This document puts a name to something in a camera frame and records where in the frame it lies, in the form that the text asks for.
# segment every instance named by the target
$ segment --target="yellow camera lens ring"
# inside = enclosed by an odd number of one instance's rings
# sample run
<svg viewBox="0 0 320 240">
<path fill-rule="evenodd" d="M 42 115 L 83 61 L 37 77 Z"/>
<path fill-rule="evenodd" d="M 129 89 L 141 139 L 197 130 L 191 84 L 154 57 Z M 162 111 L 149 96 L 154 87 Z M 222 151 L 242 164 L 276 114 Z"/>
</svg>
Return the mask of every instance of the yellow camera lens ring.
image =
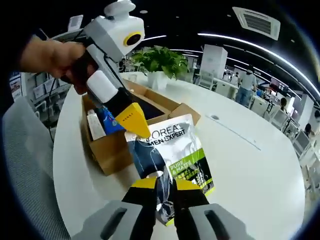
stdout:
<svg viewBox="0 0 320 240">
<path fill-rule="evenodd" d="M 142 34 L 139 31 L 132 32 L 128 36 L 125 37 L 125 39 L 123 40 L 123 45 L 126 47 L 132 46 L 132 45 L 136 44 L 141 39 L 141 36 L 142 36 Z"/>
</svg>

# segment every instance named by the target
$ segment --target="potted plant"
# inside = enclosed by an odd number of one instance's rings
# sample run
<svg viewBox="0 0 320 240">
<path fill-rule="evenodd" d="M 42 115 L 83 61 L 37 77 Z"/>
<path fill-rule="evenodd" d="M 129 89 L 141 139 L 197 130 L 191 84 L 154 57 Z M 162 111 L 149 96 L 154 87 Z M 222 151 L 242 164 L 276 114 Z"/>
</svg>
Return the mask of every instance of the potted plant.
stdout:
<svg viewBox="0 0 320 240">
<path fill-rule="evenodd" d="M 154 90 L 163 90 L 168 79 L 179 77 L 188 71 L 188 61 L 180 53 L 167 47 L 145 47 L 133 54 L 132 60 L 140 64 L 140 71 L 147 72 L 148 86 Z"/>
</svg>

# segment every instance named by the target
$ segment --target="l'oreal men expert package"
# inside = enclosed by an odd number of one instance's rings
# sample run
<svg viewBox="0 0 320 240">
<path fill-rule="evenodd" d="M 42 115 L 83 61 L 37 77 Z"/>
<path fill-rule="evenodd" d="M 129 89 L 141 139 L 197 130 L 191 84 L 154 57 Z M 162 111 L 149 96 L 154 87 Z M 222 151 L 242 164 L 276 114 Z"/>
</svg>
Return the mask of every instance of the l'oreal men expert package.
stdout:
<svg viewBox="0 0 320 240">
<path fill-rule="evenodd" d="M 149 130 L 149 138 L 126 132 L 125 139 L 140 177 L 158 177 L 157 216 L 168 226 L 175 216 L 172 178 L 197 184 L 205 195 L 214 183 L 191 114 L 152 124 Z"/>
</svg>

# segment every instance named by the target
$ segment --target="human hand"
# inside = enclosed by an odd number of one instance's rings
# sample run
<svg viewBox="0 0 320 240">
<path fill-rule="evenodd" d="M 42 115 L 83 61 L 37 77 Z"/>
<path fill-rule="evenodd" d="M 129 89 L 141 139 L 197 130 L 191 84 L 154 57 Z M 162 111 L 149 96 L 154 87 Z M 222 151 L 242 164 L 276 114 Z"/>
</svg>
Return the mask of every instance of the human hand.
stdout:
<svg viewBox="0 0 320 240">
<path fill-rule="evenodd" d="M 85 53 L 85 50 L 86 48 L 81 43 L 72 41 L 56 42 L 51 56 L 51 65 L 48 69 L 48 72 L 54 78 L 61 78 L 64 75 L 68 77 L 78 94 L 84 94 L 87 91 L 87 86 L 74 76 L 70 67 Z M 94 67 L 88 65 L 87 72 L 89 76 L 92 75 L 95 72 Z"/>
<path fill-rule="evenodd" d="M 86 48 L 81 43 L 71 41 L 62 43 L 56 40 L 43 41 L 39 37 L 33 36 L 19 59 L 19 70 L 29 73 L 46 72 L 54 78 L 61 78 L 66 75 L 77 93 L 83 94 L 87 91 L 86 84 L 74 77 L 70 67 L 85 51 Z M 94 67 L 88 65 L 88 76 L 94 72 Z"/>
</svg>

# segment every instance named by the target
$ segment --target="white flower pot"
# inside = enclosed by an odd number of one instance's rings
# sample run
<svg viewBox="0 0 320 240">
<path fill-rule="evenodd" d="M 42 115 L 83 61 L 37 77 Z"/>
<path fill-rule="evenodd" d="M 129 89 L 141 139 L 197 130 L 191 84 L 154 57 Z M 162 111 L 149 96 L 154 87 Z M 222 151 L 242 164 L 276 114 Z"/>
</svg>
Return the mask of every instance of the white flower pot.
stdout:
<svg viewBox="0 0 320 240">
<path fill-rule="evenodd" d="M 164 90 L 168 83 L 168 77 L 163 71 L 148 73 L 148 87 L 153 90 Z"/>
</svg>

